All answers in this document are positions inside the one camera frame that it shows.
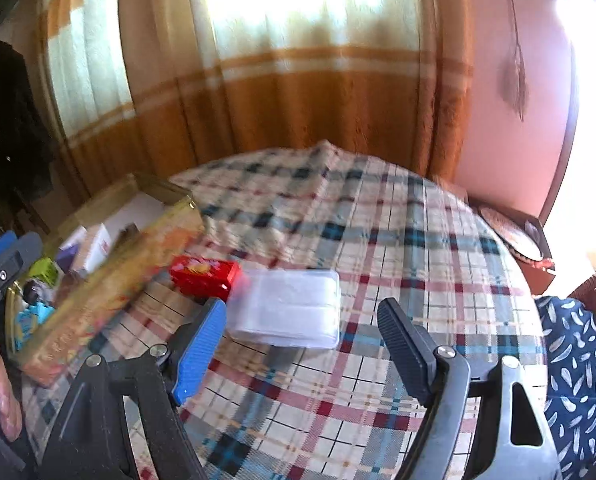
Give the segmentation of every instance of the dark clothing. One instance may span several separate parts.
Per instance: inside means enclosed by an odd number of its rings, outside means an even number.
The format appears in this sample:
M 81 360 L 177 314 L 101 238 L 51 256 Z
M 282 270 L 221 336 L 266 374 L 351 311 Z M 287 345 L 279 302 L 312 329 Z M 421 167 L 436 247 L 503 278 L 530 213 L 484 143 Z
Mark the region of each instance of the dark clothing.
M 24 57 L 0 41 L 0 196 L 15 188 L 31 201 L 51 191 L 52 146 L 33 103 Z

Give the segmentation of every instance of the metal screw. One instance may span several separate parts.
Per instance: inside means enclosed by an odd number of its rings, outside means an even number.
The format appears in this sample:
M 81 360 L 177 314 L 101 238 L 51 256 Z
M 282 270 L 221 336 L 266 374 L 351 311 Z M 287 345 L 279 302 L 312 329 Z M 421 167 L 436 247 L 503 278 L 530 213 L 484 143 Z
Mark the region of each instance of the metal screw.
M 151 348 L 149 348 L 148 352 L 151 354 L 152 357 L 158 359 L 167 353 L 167 345 L 158 343 L 157 345 L 153 345 Z
M 456 350 L 450 346 L 441 345 L 436 349 L 436 351 L 438 352 L 438 355 L 444 357 L 445 359 L 456 357 Z
M 520 361 L 513 355 L 505 355 L 502 357 L 502 364 L 508 368 L 518 368 L 520 366 Z
M 101 362 L 102 358 L 98 354 L 89 355 L 89 357 L 86 358 L 86 365 L 91 368 L 95 368 Z

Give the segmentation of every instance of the plastic container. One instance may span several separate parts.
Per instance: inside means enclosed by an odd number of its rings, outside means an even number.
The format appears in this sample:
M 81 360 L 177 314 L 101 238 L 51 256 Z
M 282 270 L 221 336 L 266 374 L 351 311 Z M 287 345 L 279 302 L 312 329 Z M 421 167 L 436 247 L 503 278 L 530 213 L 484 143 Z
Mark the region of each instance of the plastic container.
M 335 348 L 340 278 L 334 270 L 242 270 L 227 303 L 227 331 L 275 346 Z

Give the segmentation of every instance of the wooden furniture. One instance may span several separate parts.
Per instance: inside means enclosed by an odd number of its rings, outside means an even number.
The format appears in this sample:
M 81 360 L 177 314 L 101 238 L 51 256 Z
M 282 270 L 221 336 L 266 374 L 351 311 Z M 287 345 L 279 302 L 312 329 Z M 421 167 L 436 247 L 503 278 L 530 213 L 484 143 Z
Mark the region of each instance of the wooden furniture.
M 523 213 L 510 207 L 491 204 L 478 198 L 470 197 L 469 205 L 473 208 L 473 210 L 476 213 L 478 212 L 478 209 L 481 206 L 491 207 L 492 209 L 500 211 L 510 220 L 517 223 L 520 227 L 523 227 L 524 223 L 528 221 L 536 228 L 536 231 L 539 235 L 539 238 L 538 240 L 536 240 L 536 243 L 538 244 L 540 251 L 542 251 L 542 256 L 545 258 L 552 257 L 552 252 L 549 248 L 549 244 L 547 243 L 547 238 L 544 235 L 544 229 L 542 227 L 542 224 L 540 223 L 540 220 L 537 219 L 535 216 L 531 216 L 527 213 Z M 527 280 L 527 284 L 529 285 L 529 290 L 532 294 L 536 296 L 543 294 L 544 291 L 547 290 L 547 287 L 551 285 L 553 278 L 555 278 L 556 276 L 555 269 L 537 269 L 536 267 L 531 266 L 530 264 L 518 258 L 516 258 L 516 261 L 518 262 L 520 270 L 523 271 L 524 279 Z

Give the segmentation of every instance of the dried plant decoration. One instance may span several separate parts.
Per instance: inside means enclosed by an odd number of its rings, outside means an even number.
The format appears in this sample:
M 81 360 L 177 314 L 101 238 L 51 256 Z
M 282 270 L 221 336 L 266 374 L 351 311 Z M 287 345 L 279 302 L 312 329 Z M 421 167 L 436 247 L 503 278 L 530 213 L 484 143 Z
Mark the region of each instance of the dried plant decoration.
M 505 67 L 504 94 L 505 100 L 513 107 L 521 121 L 524 122 L 524 111 L 527 102 L 527 83 L 524 73 L 523 48 L 518 34 L 518 19 L 516 17 L 516 3 L 511 2 L 511 12 L 514 24 L 514 52 Z

